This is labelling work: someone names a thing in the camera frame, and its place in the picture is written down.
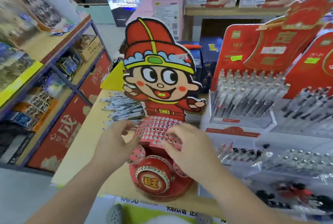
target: price tag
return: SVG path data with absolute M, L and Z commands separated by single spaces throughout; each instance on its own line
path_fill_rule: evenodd
M 240 56 L 231 56 L 231 61 L 237 61 L 237 60 L 242 60 L 243 55 Z
M 304 63 L 305 64 L 315 64 L 319 61 L 320 59 L 319 58 L 307 58 Z

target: red cheek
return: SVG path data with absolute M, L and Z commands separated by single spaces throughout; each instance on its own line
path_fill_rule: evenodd
M 183 86 L 178 87 L 178 90 L 181 91 L 181 92 L 186 92 L 187 91 L 186 87 L 183 87 Z
M 143 87 L 144 86 L 144 83 L 142 81 L 137 81 L 136 84 L 140 87 Z

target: metal shelf frame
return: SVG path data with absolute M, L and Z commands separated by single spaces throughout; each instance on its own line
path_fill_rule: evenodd
M 28 162 L 30 161 L 32 156 L 35 154 L 35 152 L 38 150 L 38 148 L 40 147 L 40 145 L 46 138 L 47 134 L 50 132 L 50 130 L 52 129 L 52 127 L 54 126 L 54 124 L 56 123 L 56 121 L 58 120 L 60 115 L 64 112 L 65 108 L 67 107 L 67 105 L 72 100 L 72 98 L 75 94 L 79 95 L 80 98 L 82 98 L 86 104 L 88 104 L 89 106 L 92 106 L 92 104 L 88 101 L 88 99 L 81 93 L 81 91 L 79 90 L 79 87 L 84 82 L 84 80 L 87 78 L 87 76 L 89 75 L 91 70 L 94 68 L 94 66 L 96 65 L 98 60 L 101 58 L 103 53 L 107 54 L 107 56 L 111 62 L 112 62 L 112 60 L 111 60 L 110 55 L 106 51 L 105 44 L 96 28 L 94 22 L 92 21 L 91 16 L 86 17 L 82 22 L 80 24 L 78 24 L 78 26 L 81 26 L 79 28 L 79 30 L 77 32 L 75 32 L 73 34 L 73 36 L 71 36 L 69 39 L 66 38 L 66 40 L 68 40 L 68 41 L 65 41 L 65 43 L 63 45 L 60 45 L 59 46 L 60 49 L 58 49 L 58 50 L 53 49 L 52 51 L 55 51 L 54 53 L 52 53 L 52 51 L 51 51 L 51 55 L 50 54 L 46 55 L 47 59 L 45 59 L 44 61 L 47 61 L 47 62 L 44 62 L 44 65 L 42 66 L 42 68 L 38 72 L 36 72 L 2 107 L 0 107 L 0 121 L 1 121 L 5 118 L 6 114 L 9 113 L 11 111 L 11 109 L 14 108 L 14 106 L 19 101 L 24 99 L 24 97 L 27 95 L 28 91 L 32 87 L 34 87 L 36 82 L 39 79 L 41 79 L 41 77 L 50 69 L 53 72 L 55 72 L 57 75 L 59 75 L 59 77 L 65 82 L 66 86 L 72 90 L 72 93 L 66 99 L 63 106 L 59 109 L 59 111 L 57 111 L 56 115 L 52 118 L 52 121 L 50 122 L 50 124 L 46 127 L 46 129 L 43 131 L 43 133 L 39 137 L 36 144 L 33 146 L 31 151 L 25 157 L 23 163 L 20 165 L 0 164 L 0 168 L 12 169 L 12 170 L 17 170 L 17 171 L 22 171 L 22 172 L 37 173 L 37 174 L 42 174 L 42 175 L 47 175 L 47 176 L 53 175 L 53 173 L 51 173 L 51 172 L 44 172 L 44 171 L 40 171 L 38 169 L 29 168 L 29 167 L 26 167 L 26 165 L 28 164 Z M 74 85 L 62 74 L 62 72 L 56 67 L 55 64 L 56 64 L 57 60 L 75 43 L 76 40 L 78 40 L 82 36 L 83 32 L 90 26 L 92 26 L 94 32 L 99 37 L 99 39 L 102 42 L 102 45 L 104 47 L 101 50 L 101 52 L 98 54 L 98 56 L 94 59 L 94 61 L 91 63 L 91 65 L 88 67 L 88 69 L 84 73 L 83 77 L 78 82 L 78 84 Z

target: person's right hand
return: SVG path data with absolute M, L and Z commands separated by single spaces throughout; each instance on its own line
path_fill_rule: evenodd
M 171 136 L 176 135 L 183 142 L 181 151 L 167 141 L 162 142 L 166 152 L 183 172 L 206 189 L 211 187 L 212 182 L 220 180 L 223 168 L 213 143 L 205 132 L 182 123 L 173 126 L 167 133 Z

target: cartoon mouth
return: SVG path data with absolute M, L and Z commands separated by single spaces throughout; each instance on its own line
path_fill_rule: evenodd
M 172 95 L 172 93 L 174 92 L 174 90 L 176 90 L 176 88 L 173 88 L 173 89 L 170 89 L 170 90 L 167 90 L 167 91 L 161 91 L 161 90 L 157 90 L 155 88 L 152 88 L 151 86 L 148 86 L 152 92 L 158 97 L 158 98 L 161 98 L 161 99 L 168 99 L 170 98 L 170 96 Z

